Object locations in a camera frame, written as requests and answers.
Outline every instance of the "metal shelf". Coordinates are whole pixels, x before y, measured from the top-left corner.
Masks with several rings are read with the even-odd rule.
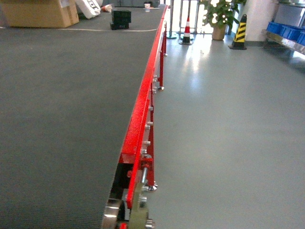
[[[305,0],[274,0],[273,2],[290,6],[305,7]]]
[[[291,41],[289,39],[286,39],[284,37],[281,37],[280,35],[277,35],[275,33],[269,32],[267,30],[263,30],[262,33],[268,38],[271,39],[273,41],[275,41],[276,43],[283,45],[289,49],[292,49],[294,51],[297,51],[303,55],[305,55],[305,46],[298,44],[294,41]]]

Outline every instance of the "red and white traffic cone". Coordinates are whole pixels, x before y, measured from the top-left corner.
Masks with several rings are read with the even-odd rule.
[[[183,39],[181,42],[179,42],[179,44],[186,44],[186,45],[193,44],[190,39],[190,16],[187,17]]]

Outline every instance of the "plant pot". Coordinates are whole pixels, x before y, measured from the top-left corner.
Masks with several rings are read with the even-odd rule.
[[[223,26],[221,29],[219,27],[214,27],[212,33],[212,39],[217,41],[222,41],[224,39],[226,26]]]

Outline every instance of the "cardboard box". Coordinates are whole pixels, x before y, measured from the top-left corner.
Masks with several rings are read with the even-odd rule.
[[[0,0],[12,27],[65,28],[79,22],[74,0]]]

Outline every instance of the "potted plant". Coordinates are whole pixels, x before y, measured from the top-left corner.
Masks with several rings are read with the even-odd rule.
[[[226,27],[231,29],[234,21],[239,23],[234,18],[234,12],[239,13],[238,4],[245,5],[246,2],[247,0],[201,0],[200,3],[206,9],[203,24],[210,24],[214,28],[213,40],[223,40]]]

